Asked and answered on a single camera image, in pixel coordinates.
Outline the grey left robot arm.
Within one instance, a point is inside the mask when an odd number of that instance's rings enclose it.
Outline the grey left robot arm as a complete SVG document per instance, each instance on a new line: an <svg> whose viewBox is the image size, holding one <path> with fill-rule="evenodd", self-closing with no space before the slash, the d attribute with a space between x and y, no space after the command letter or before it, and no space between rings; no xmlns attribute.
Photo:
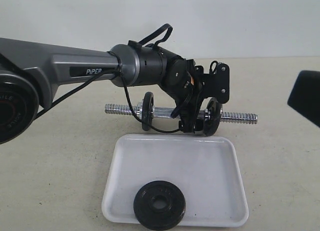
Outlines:
<svg viewBox="0 0 320 231"><path fill-rule="evenodd" d="M194 61L136 41L97 51L2 38L0 40L0 141L21 135L59 103L59 86L109 80L115 86L157 85L175 102L179 130L196 130L205 81Z"/></svg>

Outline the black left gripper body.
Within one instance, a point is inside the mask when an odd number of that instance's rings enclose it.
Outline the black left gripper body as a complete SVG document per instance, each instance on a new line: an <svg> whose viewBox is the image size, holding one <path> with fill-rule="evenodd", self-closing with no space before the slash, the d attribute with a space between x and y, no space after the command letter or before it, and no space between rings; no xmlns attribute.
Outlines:
<svg viewBox="0 0 320 231"><path fill-rule="evenodd" d="M205 86L204 68L196 65L193 59L180 60L173 72L172 97L176 107L172 117L181 121L195 121L203 101L202 93Z"/></svg>

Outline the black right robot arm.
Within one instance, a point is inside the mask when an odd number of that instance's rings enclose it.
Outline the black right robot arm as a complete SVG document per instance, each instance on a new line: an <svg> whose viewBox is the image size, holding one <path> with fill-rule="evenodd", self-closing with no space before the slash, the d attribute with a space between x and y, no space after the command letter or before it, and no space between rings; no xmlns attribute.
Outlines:
<svg viewBox="0 0 320 231"><path fill-rule="evenodd" d="M320 127L320 72L302 70L298 73L287 105L318 128Z"/></svg>

